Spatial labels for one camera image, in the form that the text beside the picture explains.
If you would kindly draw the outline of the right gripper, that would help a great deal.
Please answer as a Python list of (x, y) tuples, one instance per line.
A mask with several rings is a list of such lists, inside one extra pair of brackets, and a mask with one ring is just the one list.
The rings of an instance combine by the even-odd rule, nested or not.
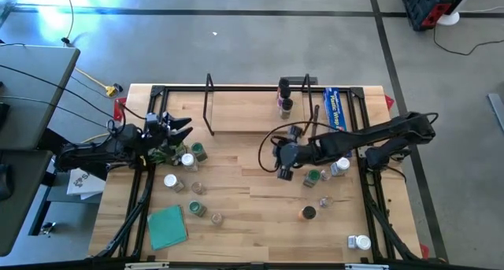
[[(299, 126), (292, 125), (288, 128), (288, 138), (297, 141), (303, 133)], [(274, 156), (279, 163), (276, 177), (278, 179), (292, 181), (292, 167), (313, 163), (313, 149), (310, 145), (300, 145), (296, 142), (279, 143), (274, 149)]]

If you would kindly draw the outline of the green-lidded herb jar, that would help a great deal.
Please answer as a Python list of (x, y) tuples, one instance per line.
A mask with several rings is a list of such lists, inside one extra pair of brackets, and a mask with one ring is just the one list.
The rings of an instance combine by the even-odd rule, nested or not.
[(203, 217), (206, 213), (207, 208), (200, 201), (194, 200), (189, 202), (188, 210), (195, 216)]
[(194, 154), (198, 162), (203, 162), (208, 159), (208, 155), (200, 142), (195, 142), (192, 144), (191, 152)]

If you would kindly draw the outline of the green-lidded oregano jar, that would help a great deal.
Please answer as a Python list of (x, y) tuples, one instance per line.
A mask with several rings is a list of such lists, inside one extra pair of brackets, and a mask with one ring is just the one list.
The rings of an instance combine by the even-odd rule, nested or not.
[(306, 173), (302, 184), (306, 187), (312, 188), (317, 184), (320, 178), (321, 173), (316, 169), (311, 169)]

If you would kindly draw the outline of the purple-label spice jar black lid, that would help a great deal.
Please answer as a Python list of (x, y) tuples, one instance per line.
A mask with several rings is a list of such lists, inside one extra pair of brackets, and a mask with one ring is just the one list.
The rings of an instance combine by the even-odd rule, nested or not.
[(288, 119), (291, 115), (293, 101), (290, 98), (285, 98), (280, 106), (280, 118)]

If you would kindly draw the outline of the white-lidded bagel seasoning jar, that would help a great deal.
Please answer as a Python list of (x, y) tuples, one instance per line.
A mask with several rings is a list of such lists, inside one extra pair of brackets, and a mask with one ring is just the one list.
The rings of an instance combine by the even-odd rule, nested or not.
[(344, 176), (350, 168), (350, 161), (346, 157), (341, 157), (339, 160), (331, 164), (332, 177)]

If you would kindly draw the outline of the orange spice jar black lid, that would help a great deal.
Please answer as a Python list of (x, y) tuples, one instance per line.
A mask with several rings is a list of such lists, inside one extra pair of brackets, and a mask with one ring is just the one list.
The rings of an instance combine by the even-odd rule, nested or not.
[(298, 213), (298, 219), (301, 221), (312, 220), (316, 217), (317, 211), (311, 205), (303, 207)]

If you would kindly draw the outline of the potted succulent black pot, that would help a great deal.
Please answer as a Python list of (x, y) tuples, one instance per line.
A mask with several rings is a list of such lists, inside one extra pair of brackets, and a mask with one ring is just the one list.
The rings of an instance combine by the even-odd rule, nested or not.
[(156, 165), (177, 166), (181, 164), (181, 157), (187, 153), (187, 146), (182, 142), (178, 145), (163, 143), (158, 148), (148, 152), (149, 160)]

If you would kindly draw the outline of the dark slim stick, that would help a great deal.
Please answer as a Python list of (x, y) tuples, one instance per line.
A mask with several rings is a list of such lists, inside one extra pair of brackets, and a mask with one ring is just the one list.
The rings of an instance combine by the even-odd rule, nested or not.
[(315, 105), (314, 110), (313, 110), (313, 119), (312, 119), (312, 130), (311, 130), (311, 137), (316, 136), (317, 134), (317, 123), (318, 123), (318, 117), (319, 117), (319, 110), (320, 106)]

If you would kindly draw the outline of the blue plastic wrap box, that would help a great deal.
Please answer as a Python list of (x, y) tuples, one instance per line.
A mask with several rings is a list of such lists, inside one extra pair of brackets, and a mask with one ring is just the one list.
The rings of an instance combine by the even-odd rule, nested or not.
[(347, 124), (338, 87), (326, 87), (323, 92), (324, 108), (328, 125), (335, 130), (345, 131)]

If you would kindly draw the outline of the green cloth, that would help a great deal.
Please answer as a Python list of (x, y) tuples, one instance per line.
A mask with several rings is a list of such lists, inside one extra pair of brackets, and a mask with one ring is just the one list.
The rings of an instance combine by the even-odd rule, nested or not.
[(151, 213), (147, 217), (152, 250), (161, 250), (188, 239), (183, 210), (180, 205)]

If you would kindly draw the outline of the white paper with logo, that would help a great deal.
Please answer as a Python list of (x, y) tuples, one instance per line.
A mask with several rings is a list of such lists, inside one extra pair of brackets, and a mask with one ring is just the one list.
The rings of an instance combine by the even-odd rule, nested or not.
[(80, 168), (70, 171), (67, 195), (79, 195), (81, 200), (96, 194), (101, 194), (105, 189), (106, 182)]

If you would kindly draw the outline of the red black tool case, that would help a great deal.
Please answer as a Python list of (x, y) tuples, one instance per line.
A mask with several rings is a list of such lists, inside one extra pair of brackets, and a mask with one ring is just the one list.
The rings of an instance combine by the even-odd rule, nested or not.
[(409, 24), (414, 31), (433, 29), (455, 0), (402, 0)]

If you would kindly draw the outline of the white fan base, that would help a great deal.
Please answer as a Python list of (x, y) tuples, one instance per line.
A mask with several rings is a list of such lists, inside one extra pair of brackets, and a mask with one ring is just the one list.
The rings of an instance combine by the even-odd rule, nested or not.
[(462, 6), (467, 0), (454, 0), (450, 8), (438, 19), (437, 24), (442, 26), (455, 25), (460, 20)]

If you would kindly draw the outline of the grey metal bar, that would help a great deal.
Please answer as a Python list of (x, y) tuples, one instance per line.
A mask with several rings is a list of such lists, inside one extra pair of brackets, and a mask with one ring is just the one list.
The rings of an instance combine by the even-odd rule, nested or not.
[(496, 93), (488, 94), (487, 99), (490, 103), (490, 106), (494, 112), (494, 115), (498, 121), (500, 128), (504, 132), (504, 102), (500, 98), (499, 94)]

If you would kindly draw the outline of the black table frame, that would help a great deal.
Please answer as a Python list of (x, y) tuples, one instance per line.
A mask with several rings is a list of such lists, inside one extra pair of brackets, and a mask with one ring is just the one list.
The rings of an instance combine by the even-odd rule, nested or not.
[[(278, 179), (272, 171), (274, 157), (267, 132), (210, 134), (202, 119), (204, 87), (174, 85), (162, 99), (175, 117), (190, 117), (193, 131), (187, 144), (200, 142), (208, 159), (197, 172), (182, 167), (160, 165), (155, 169), (150, 213), (190, 201), (206, 206), (203, 217), (184, 213), (188, 239), (155, 252), (159, 261), (202, 263), (340, 263), (371, 257), (368, 250), (351, 250), (349, 235), (365, 235), (369, 228), (365, 215), (363, 187), (358, 163), (351, 161), (344, 176), (320, 181), (314, 187), (302, 184), (307, 168), (294, 172), (292, 181)], [(164, 185), (174, 174), (185, 188), (176, 193)], [(201, 182), (206, 192), (191, 190)], [(322, 208), (324, 196), (334, 199)], [(299, 211), (311, 205), (317, 211), (312, 220), (298, 219)], [(211, 222), (213, 213), (224, 217), (221, 226)]]

